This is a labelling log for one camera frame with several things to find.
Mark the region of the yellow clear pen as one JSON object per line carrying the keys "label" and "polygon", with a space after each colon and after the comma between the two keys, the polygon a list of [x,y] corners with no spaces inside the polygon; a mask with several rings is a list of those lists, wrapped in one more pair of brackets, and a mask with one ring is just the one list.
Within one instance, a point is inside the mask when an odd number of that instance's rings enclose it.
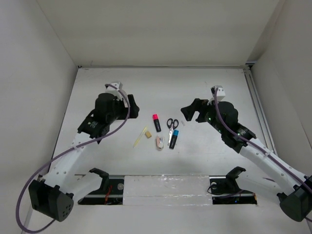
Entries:
{"label": "yellow clear pen", "polygon": [[133,148],[135,148],[136,145],[139,143],[140,139],[141,139],[142,136],[145,134],[146,130],[147,130],[147,126],[145,126],[145,127],[143,128],[142,132],[140,133],[140,135],[138,136],[138,138],[137,138],[136,141],[134,142]]}

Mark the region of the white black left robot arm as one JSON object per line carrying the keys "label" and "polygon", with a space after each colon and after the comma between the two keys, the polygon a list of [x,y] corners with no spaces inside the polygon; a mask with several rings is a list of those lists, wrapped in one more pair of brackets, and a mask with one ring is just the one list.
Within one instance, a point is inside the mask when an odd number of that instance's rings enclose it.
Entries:
{"label": "white black left robot arm", "polygon": [[95,108],[78,128],[69,153],[62,156],[53,169],[41,180],[34,179],[29,187],[32,208],[53,220],[64,221],[75,203],[96,191],[111,189],[109,174],[92,168],[82,178],[75,176],[84,160],[91,156],[90,149],[101,142],[101,137],[110,131],[110,125],[126,117],[137,118],[139,107],[132,94],[127,96],[129,106],[122,97],[102,93],[95,102]]}

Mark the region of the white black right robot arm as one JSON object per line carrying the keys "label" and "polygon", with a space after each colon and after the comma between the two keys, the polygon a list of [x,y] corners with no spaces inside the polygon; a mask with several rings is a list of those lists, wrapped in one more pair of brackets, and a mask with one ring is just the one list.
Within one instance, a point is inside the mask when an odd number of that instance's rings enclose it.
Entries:
{"label": "white black right robot arm", "polygon": [[312,211],[312,178],[292,168],[270,151],[247,127],[238,122],[238,111],[226,101],[213,104],[208,100],[194,99],[191,105],[181,108],[186,121],[194,113],[196,122],[206,122],[215,128],[222,141],[235,152],[253,162],[267,174],[280,189],[273,194],[281,210],[292,220],[301,222]]}

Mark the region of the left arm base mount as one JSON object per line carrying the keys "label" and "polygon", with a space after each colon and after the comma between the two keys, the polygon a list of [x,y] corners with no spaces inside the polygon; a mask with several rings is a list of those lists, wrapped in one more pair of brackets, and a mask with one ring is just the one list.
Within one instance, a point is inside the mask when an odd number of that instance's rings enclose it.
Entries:
{"label": "left arm base mount", "polygon": [[97,168],[89,172],[101,178],[101,184],[97,190],[93,190],[78,201],[79,205],[122,205],[124,191],[124,175],[109,175]]}

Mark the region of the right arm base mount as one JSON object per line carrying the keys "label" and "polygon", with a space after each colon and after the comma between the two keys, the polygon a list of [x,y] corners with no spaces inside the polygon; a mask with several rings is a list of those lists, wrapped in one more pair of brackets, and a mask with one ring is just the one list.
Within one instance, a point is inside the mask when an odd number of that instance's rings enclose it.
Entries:
{"label": "right arm base mount", "polygon": [[257,205],[255,193],[239,188],[236,179],[246,170],[235,167],[226,175],[209,176],[209,187],[207,193],[212,195],[213,205]]}

